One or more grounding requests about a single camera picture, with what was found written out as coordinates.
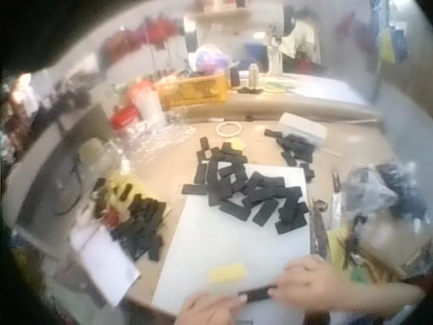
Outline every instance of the shelf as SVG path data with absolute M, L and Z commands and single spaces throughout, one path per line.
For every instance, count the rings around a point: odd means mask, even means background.
M 190 20 L 209 20 L 224 17 L 249 16 L 251 10 L 248 8 L 238 8 L 233 10 L 223 10 L 220 12 L 200 12 L 195 14 L 187 14 Z

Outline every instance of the wooden workbench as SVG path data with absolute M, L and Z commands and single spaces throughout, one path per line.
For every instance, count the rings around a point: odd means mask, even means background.
M 315 150 L 312 169 L 316 177 L 308 185 L 309 199 L 322 199 L 329 202 L 332 195 L 331 170 L 334 169 L 344 179 L 356 165 L 384 163 L 394 156 L 390 144 L 376 127 L 356 126 L 342 123 L 322 123 L 328 134 L 322 148 L 331 150 L 336 156 L 320 149 Z M 281 148 L 270 137 L 265 137 L 265 128 L 277 129 L 277 121 L 241 122 L 242 132 L 239 138 L 247 145 L 244 155 L 248 162 L 260 165 L 286 166 L 281 157 Z M 194 124 L 196 133 L 186 142 L 175 146 L 155 160 L 139 167 L 138 176 L 159 196 L 166 201 L 172 211 L 166 216 L 161 234 L 164 237 L 159 263 L 149 261 L 147 255 L 140 258 L 136 265 L 141 277 L 129 289 L 127 297 L 134 302 L 151 307 L 152 298 L 164 265 L 171 240 L 181 216 L 185 197 L 181 188 L 185 183 L 192 183 L 197 167 L 196 151 L 200 149 L 199 139 L 208 137 L 210 147 L 219 146 L 224 139 L 216 133 L 217 123 Z

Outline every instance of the white cutting board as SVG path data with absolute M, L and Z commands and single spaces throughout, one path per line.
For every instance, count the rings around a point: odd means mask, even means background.
M 220 162 L 219 167 L 227 163 Z M 264 176 L 283 176 L 286 186 L 300 186 L 306 198 L 304 170 L 301 168 L 245 165 L 249 176 L 258 171 Z M 241 194 L 235 194 L 238 203 Z M 279 200 L 279 207 L 284 200 Z M 275 222 L 278 211 L 263 227 L 252 222 L 260 205 L 252 209 L 247 222 L 209 207 L 207 196 L 188 196 L 160 275 L 152 305 L 178 314 L 184 300 L 199 290 L 213 293 L 237 293 L 267 285 L 284 266 L 296 257 L 310 254 L 310 225 L 278 235 Z M 242 281 L 214 286 L 208 280 L 210 270 L 232 263 L 243 263 L 247 274 Z M 303 312 L 273 301 L 251 303 L 237 316 L 254 325 L 297 325 Z

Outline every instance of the human hand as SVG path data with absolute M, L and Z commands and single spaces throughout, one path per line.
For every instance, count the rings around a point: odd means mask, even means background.
M 183 304 L 175 325 L 232 325 L 233 315 L 246 300 L 246 296 L 196 293 Z
M 352 295 L 353 288 L 341 271 L 318 255 L 292 261 L 274 284 L 277 287 L 268 291 L 271 298 L 309 311 L 340 309 L 344 300 Z

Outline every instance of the plastic bag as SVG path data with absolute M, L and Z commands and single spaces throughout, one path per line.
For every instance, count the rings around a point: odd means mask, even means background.
M 125 157 L 134 167 L 160 156 L 164 151 L 189 139 L 195 132 L 184 122 L 186 110 L 164 113 L 165 125 L 156 127 L 152 121 L 136 123 L 126 130 L 127 136 L 114 140 L 120 157 Z
M 227 69 L 231 64 L 230 58 L 213 44 L 204 44 L 196 51 L 196 72 L 214 74 Z
M 342 197 L 343 215 L 349 219 L 390 207 L 398 198 L 373 166 L 353 169 L 342 184 Z
M 397 202 L 390 207 L 392 215 L 408 220 L 424 219 L 427 208 L 415 181 L 414 164 L 402 165 L 391 160 L 376 169 L 386 186 L 398 196 Z

